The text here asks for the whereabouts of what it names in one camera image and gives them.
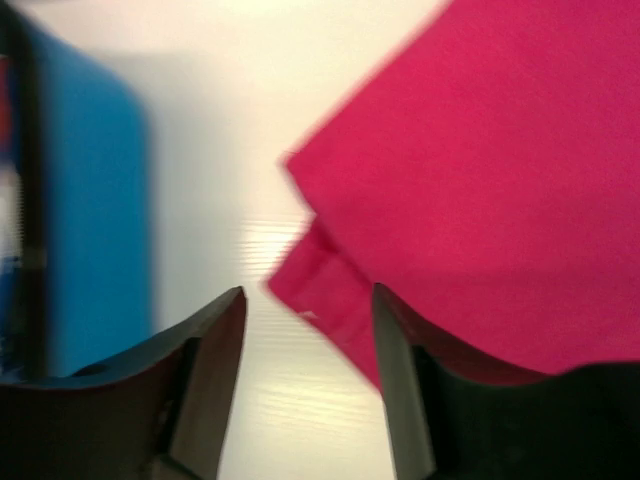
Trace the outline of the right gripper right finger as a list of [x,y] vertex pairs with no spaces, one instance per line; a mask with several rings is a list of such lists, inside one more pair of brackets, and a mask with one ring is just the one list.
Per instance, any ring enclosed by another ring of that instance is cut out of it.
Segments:
[[372,298],[380,388],[400,479],[635,479],[639,367],[544,375]]

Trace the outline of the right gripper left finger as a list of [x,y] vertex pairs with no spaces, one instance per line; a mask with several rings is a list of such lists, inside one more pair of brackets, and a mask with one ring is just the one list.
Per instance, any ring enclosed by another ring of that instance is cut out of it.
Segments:
[[234,287],[69,377],[2,384],[2,478],[217,478],[246,316]]

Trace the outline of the pink cloth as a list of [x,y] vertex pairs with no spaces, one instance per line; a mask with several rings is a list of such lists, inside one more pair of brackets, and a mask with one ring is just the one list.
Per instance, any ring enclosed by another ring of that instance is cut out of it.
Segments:
[[555,374],[639,356],[639,5],[454,1],[286,163],[271,292],[379,379],[371,293]]

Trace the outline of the blue white patterned cloth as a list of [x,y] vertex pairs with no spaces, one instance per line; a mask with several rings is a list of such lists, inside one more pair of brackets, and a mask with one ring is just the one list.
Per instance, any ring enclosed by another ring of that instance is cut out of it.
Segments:
[[20,177],[17,167],[13,62],[1,55],[1,355],[11,337],[11,311],[21,260]]

